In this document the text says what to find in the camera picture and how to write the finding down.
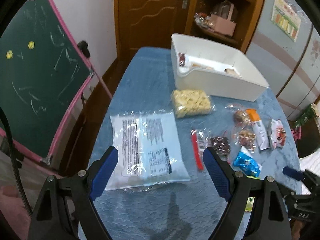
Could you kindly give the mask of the blue white snack packet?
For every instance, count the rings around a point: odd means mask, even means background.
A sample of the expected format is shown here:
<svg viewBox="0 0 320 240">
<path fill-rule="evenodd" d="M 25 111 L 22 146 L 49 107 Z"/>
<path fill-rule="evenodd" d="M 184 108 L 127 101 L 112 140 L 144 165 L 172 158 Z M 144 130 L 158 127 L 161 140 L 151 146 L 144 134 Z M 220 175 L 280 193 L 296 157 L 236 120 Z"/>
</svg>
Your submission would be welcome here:
<svg viewBox="0 0 320 240">
<path fill-rule="evenodd" d="M 258 178 L 262 166 L 252 157 L 245 146 L 240 148 L 240 151 L 233 161 L 235 167 L 240 168 L 245 175 Z"/>
</svg>

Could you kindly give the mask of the green snack packet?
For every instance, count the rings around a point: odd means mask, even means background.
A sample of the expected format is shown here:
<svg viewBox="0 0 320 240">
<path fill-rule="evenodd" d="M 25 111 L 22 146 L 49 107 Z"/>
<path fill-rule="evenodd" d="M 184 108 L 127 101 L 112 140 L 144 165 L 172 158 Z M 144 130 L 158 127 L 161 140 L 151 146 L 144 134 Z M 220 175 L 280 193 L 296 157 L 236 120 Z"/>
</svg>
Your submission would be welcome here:
<svg viewBox="0 0 320 240">
<path fill-rule="evenodd" d="M 245 212 L 252 212 L 253 204 L 254 204 L 254 197 L 249 197 L 249 198 L 247 199 L 247 203 L 246 203 L 246 207 L 245 207 Z"/>
</svg>

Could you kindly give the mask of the large clear bread bag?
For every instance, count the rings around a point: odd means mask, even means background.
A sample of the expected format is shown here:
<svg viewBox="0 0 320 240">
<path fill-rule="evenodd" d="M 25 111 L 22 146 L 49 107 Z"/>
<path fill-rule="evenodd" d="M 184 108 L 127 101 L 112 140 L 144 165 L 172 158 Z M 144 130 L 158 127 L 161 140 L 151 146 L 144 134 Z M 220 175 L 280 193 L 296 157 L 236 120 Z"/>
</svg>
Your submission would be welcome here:
<svg viewBox="0 0 320 240">
<path fill-rule="evenodd" d="M 118 163 L 107 191 L 190 180 L 173 112 L 114 115 L 110 120 Z"/>
</svg>

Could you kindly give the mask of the white checked bedding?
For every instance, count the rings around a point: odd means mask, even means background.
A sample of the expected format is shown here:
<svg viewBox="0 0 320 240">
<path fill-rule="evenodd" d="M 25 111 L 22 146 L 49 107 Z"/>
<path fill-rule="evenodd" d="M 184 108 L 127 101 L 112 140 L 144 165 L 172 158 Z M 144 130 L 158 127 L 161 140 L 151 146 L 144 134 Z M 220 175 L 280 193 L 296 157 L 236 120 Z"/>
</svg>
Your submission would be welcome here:
<svg viewBox="0 0 320 240">
<path fill-rule="evenodd" d="M 300 158 L 300 169 L 301 171 L 309 170 L 317 176 L 320 176 L 320 148 L 314 153 Z"/>
</svg>

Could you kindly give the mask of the pink toy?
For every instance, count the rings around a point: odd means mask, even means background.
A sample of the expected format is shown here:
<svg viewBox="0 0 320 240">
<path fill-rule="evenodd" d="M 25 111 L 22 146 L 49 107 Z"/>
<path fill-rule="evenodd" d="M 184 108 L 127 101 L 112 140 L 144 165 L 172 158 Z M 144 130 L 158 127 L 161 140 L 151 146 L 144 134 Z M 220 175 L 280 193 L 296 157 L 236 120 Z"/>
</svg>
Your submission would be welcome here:
<svg viewBox="0 0 320 240">
<path fill-rule="evenodd" d="M 295 129 L 291 129 L 291 133 L 294 138 L 294 141 L 298 141 L 301 139 L 301 136 L 302 136 L 302 128 L 299 126 L 299 127 L 296 127 Z"/>
</svg>

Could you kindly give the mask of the walnut date packet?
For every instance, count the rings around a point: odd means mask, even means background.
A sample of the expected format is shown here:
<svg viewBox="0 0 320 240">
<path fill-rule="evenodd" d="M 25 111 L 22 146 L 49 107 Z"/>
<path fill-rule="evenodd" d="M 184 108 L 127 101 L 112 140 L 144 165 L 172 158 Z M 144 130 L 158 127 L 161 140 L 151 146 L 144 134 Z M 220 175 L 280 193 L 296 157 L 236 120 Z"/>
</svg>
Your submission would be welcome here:
<svg viewBox="0 0 320 240">
<path fill-rule="evenodd" d="M 236 126 L 232 131 L 232 135 L 236 145 L 244 146 L 249 152 L 252 153 L 255 151 L 256 135 L 250 128 Z"/>
<path fill-rule="evenodd" d="M 251 119 L 249 114 L 246 112 L 246 108 L 243 105 L 237 103 L 229 103 L 226 109 L 232 112 L 233 120 L 237 125 L 249 126 L 251 124 Z"/>
</svg>

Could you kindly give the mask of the red white jujube snack bag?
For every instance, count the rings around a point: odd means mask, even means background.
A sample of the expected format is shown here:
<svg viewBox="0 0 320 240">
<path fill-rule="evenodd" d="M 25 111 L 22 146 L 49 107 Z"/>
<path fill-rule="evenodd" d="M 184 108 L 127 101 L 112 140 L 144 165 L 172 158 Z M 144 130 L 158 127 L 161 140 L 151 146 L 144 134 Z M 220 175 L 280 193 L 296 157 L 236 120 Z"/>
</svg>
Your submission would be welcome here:
<svg viewBox="0 0 320 240">
<path fill-rule="evenodd" d="M 272 149 L 283 148 L 286 141 L 286 132 L 280 119 L 270 121 L 268 137 Z"/>
</svg>

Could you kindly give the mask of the blue fuzzy table cloth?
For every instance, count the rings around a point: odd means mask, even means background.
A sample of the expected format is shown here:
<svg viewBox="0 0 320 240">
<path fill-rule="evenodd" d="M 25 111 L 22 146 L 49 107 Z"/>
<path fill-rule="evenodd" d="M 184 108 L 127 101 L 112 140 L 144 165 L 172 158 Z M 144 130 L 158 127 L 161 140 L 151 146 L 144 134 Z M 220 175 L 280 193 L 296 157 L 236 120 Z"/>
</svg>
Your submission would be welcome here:
<svg viewBox="0 0 320 240">
<path fill-rule="evenodd" d="M 208 239 L 226 208 L 209 173 L 196 168 L 190 131 L 208 128 L 222 133 L 231 128 L 232 114 L 226 109 L 231 99 L 215 97 L 212 113 L 176 119 L 170 100 L 174 88 L 171 51 L 141 48 L 101 124 L 92 160 L 100 159 L 110 146 L 121 146 L 121 131 L 112 126 L 112 116 L 141 114 L 154 132 L 151 139 L 143 137 L 142 164 L 148 167 L 150 149 L 155 147 L 169 158 L 172 168 L 171 174 L 163 176 L 163 184 L 147 172 L 146 187 L 104 187 L 94 207 L 112 239 Z"/>
</svg>

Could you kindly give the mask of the orange white snack packet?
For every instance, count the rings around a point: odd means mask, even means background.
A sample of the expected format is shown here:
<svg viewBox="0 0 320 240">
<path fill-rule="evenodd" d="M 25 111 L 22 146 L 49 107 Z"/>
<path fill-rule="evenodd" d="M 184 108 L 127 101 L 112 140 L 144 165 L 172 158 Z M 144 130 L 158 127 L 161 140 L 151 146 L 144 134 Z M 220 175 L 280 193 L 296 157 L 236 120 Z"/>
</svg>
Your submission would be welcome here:
<svg viewBox="0 0 320 240">
<path fill-rule="evenodd" d="M 256 135 L 259 150 L 263 151 L 270 148 L 266 128 L 255 109 L 246 109 L 246 113 L 251 121 L 253 132 Z"/>
</svg>

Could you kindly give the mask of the upper walnut date packet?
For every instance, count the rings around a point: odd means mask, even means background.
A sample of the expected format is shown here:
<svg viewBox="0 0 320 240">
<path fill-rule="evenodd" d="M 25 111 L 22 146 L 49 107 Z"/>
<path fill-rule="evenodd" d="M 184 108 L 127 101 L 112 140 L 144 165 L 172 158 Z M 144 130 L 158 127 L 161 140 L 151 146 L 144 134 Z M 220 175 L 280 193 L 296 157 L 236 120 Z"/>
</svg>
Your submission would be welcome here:
<svg viewBox="0 0 320 240">
<path fill-rule="evenodd" d="M 229 103 L 226 109 L 232 112 L 233 120 L 237 125 L 249 126 L 251 124 L 251 119 L 249 114 L 246 112 L 246 108 L 243 105 L 237 103 Z"/>
</svg>

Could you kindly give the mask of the yellow puffed rice cake packet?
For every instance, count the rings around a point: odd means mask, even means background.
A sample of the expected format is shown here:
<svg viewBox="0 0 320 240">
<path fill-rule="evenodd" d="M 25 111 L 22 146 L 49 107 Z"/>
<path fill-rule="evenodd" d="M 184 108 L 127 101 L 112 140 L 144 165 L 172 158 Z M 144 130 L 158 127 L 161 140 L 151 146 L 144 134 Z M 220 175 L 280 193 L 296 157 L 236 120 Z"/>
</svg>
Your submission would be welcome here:
<svg viewBox="0 0 320 240">
<path fill-rule="evenodd" d="M 211 98 L 203 90 L 173 90 L 171 101 L 176 118 L 207 115 L 215 110 Z"/>
</svg>

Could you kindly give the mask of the white plastic storage bin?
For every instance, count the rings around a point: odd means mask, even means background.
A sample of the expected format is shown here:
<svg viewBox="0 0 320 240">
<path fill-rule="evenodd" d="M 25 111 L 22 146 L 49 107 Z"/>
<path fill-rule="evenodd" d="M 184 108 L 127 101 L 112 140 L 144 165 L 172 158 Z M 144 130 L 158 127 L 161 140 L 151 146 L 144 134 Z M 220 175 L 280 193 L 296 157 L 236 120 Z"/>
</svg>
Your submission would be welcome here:
<svg viewBox="0 0 320 240">
<path fill-rule="evenodd" d="M 179 66 L 185 53 L 185 66 Z M 179 90 L 200 89 L 208 95 L 253 102 L 269 87 L 261 72 L 241 51 L 194 36 L 172 34 L 171 61 Z"/>
</svg>

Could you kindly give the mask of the small dark red packet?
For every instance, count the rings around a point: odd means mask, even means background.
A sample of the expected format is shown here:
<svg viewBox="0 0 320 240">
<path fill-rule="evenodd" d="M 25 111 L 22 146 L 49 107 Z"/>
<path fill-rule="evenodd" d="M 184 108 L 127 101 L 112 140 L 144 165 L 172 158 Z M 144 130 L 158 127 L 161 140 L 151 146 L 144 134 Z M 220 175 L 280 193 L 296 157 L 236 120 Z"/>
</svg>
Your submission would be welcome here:
<svg viewBox="0 0 320 240">
<path fill-rule="evenodd" d="M 184 67 L 185 66 L 185 53 L 179 53 L 179 66 Z"/>
</svg>

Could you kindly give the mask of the pink basket clear dome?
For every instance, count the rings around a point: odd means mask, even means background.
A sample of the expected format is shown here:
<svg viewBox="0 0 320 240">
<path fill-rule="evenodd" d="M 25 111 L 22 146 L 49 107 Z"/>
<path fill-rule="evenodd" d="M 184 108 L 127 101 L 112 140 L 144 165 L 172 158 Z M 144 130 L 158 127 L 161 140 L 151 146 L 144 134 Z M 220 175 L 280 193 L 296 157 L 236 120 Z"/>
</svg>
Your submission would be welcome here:
<svg viewBox="0 0 320 240">
<path fill-rule="evenodd" d="M 208 20 L 210 29 L 222 35 L 233 36 L 237 13 L 237 9 L 230 1 L 217 4 L 210 13 Z"/>
</svg>

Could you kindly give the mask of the colourful wall poster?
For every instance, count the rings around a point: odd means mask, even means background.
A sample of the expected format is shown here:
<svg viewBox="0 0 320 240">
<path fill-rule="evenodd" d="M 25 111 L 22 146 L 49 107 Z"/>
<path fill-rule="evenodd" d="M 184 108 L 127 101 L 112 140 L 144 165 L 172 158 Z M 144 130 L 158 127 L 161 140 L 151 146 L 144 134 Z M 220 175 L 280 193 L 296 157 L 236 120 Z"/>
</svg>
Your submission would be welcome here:
<svg viewBox="0 0 320 240">
<path fill-rule="evenodd" d="M 301 18 L 285 0 L 274 0 L 271 21 L 277 25 L 293 42 L 296 42 Z"/>
</svg>

